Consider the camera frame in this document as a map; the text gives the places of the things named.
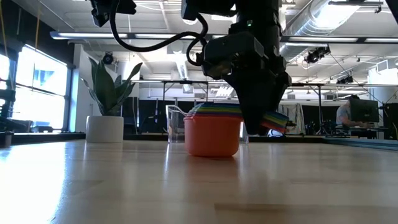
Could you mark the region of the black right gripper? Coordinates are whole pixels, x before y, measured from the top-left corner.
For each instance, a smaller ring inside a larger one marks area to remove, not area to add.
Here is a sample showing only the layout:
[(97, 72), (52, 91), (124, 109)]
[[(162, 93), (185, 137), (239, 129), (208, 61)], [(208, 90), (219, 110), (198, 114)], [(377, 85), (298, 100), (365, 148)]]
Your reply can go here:
[[(243, 120), (248, 134), (265, 134), (269, 128), (262, 125), (264, 115), (271, 104), (278, 105), (292, 79), (285, 72), (286, 61), (272, 46), (265, 47), (252, 34), (231, 34), (226, 37), (229, 71), (224, 80), (231, 85), (239, 100)], [(243, 75), (259, 76), (271, 72), (271, 78), (243, 78)]]

